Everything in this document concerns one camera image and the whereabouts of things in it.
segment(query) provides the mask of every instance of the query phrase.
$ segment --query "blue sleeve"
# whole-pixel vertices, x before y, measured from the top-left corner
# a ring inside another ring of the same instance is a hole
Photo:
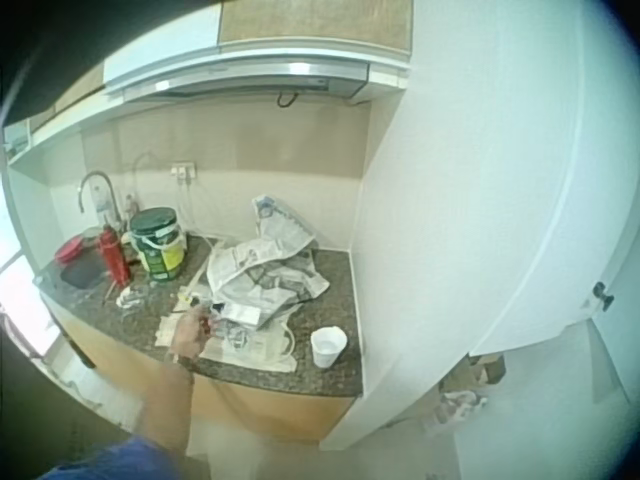
[[[57,467],[41,480],[178,480],[178,471],[167,452],[133,437],[94,458]]]

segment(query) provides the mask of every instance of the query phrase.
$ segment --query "red lid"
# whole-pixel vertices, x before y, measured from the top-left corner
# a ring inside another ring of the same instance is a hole
[[[66,265],[82,252],[82,235],[77,235],[62,245],[56,252],[55,259],[58,263]]]

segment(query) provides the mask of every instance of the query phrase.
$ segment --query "paper cup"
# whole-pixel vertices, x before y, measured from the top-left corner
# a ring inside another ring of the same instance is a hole
[[[347,335],[338,327],[324,327],[311,334],[313,363],[320,368],[329,368],[336,361],[344,347]]]

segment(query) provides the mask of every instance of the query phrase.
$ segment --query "granite countertop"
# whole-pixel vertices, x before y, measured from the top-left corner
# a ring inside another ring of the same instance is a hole
[[[141,265],[133,265],[132,285],[148,286],[148,295],[143,307],[131,310],[122,310],[115,304],[117,291],[104,301],[111,284],[108,275],[101,277],[93,288],[79,290],[61,280],[62,270],[55,261],[41,272],[38,287],[46,296],[97,330],[162,360],[166,348],[154,346],[160,318],[174,309],[178,301],[178,289],[189,284],[206,261],[210,250],[202,238],[190,236],[189,251],[180,275],[172,281],[156,283],[153,287],[149,286]],[[288,326],[296,339],[293,356],[298,367],[295,372],[266,372],[199,359],[199,373],[224,382],[286,393],[331,397],[356,397],[362,394],[360,341],[349,254],[314,250],[314,260],[316,270],[331,286],[289,318]],[[330,325],[337,325],[345,331],[348,344],[336,363],[323,370],[313,364],[310,335],[315,329]]]

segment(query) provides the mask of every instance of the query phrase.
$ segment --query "hand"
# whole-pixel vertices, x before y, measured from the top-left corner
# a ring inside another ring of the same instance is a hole
[[[184,313],[173,334],[169,352],[194,360],[209,340],[209,309],[198,305]]]

